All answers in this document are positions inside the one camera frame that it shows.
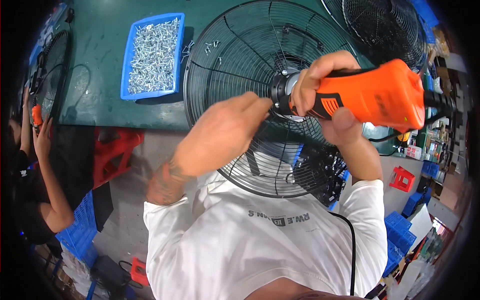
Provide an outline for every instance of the workbench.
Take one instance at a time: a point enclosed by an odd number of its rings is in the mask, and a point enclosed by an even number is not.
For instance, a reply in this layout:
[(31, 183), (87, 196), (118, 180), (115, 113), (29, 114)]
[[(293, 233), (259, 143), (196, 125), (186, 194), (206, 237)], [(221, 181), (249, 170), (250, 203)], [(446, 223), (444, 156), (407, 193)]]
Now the workbench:
[[(169, 13), (185, 14), (183, 43), (196, 40), (219, 14), (245, 0), (77, 0), (72, 23), (73, 50), (70, 76), (60, 124), (118, 126), (187, 131), (183, 91), (136, 102), (120, 99), (123, 55), (130, 26), (145, 17)], [(316, 0), (294, 1), (330, 18)], [(61, 19), (54, 33), (68, 30)], [(180, 87), (187, 60), (183, 61)]]

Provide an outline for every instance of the red plastic stool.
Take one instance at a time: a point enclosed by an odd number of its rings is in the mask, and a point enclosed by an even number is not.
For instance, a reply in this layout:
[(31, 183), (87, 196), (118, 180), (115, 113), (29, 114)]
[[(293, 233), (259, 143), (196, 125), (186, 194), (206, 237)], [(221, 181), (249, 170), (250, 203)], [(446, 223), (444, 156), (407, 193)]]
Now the red plastic stool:
[(140, 283), (143, 286), (149, 285), (145, 264), (139, 261), (135, 256), (132, 260), (132, 270), (130, 271), (130, 277), (133, 281)]
[(393, 168), (393, 172), (395, 173), (394, 178), (389, 186), (393, 186), (404, 192), (409, 192), (412, 189), (413, 181), (415, 180), (415, 175), (408, 172), (402, 167), (395, 167)]
[[(104, 144), (98, 141), (100, 128), (95, 128), (94, 189), (128, 171), (133, 149), (144, 141), (144, 133), (139, 130), (117, 127), (115, 131), (120, 138)], [(118, 167), (116, 167), (111, 160), (119, 155), (122, 155), (122, 157)]]

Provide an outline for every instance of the white long-sleeve shirt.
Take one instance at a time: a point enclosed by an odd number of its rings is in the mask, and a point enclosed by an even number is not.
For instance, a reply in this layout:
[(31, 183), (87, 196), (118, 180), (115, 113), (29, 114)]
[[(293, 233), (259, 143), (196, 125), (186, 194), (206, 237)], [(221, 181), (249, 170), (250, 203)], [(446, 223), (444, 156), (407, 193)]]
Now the white long-sleeve shirt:
[[(200, 177), (198, 189), (192, 204), (187, 197), (144, 204), (146, 272), (156, 299), (243, 300), (281, 277), (349, 295), (351, 230), (313, 196), (258, 196), (218, 172)], [(364, 297), (387, 263), (382, 181), (345, 189), (339, 208), (355, 229), (355, 295)]]

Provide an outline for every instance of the black wire fan grill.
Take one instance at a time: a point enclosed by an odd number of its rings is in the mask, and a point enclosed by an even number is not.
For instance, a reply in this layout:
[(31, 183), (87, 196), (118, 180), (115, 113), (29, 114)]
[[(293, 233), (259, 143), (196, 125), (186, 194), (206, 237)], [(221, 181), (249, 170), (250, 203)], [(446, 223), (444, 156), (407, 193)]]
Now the black wire fan grill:
[(427, 59), (423, 20), (408, 0), (322, 0), (373, 64), (403, 60), (419, 72)]
[(57, 117), (61, 107), (61, 94), (67, 78), (67, 70), (72, 52), (71, 34), (62, 30), (53, 36), (50, 43), (43, 50), (46, 56), (45, 73), (41, 79), (41, 86), (33, 95), (33, 106), (40, 104), (42, 119), (47, 115)]
[[(216, 48), (206, 45), (218, 40)], [(236, 6), (207, 26), (189, 56), (184, 84), (187, 120), (193, 126), (216, 102), (253, 91), (271, 97), (282, 71), (308, 68), (321, 55), (355, 51), (329, 20), (286, 1)], [(219, 172), (255, 194), (284, 198), (319, 191), (345, 169), (317, 119), (298, 122), (271, 110), (249, 150)]]

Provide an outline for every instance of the orange power screwdriver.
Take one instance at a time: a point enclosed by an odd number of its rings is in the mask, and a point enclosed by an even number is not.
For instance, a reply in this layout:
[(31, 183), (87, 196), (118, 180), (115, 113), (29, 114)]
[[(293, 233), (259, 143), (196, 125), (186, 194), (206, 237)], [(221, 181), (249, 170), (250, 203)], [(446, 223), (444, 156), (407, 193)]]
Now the orange power screwdriver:
[(42, 107), (40, 104), (34, 101), (32, 107), (32, 119), (33, 119), (33, 127), (35, 128), (35, 132), (38, 135), (40, 133), (40, 129), (42, 129), (43, 119), (42, 119)]
[[(281, 97), (280, 102), (283, 114), (297, 115), (289, 96)], [(330, 120), (342, 106), (349, 108), (360, 122), (393, 127), (399, 133), (421, 129), (427, 123), (425, 106), (436, 107), (445, 114), (456, 109), (450, 97), (424, 91), (419, 75), (399, 59), (373, 69), (331, 72), (321, 80), (315, 104), (307, 115)], [(442, 116), (437, 114), (428, 123)]]

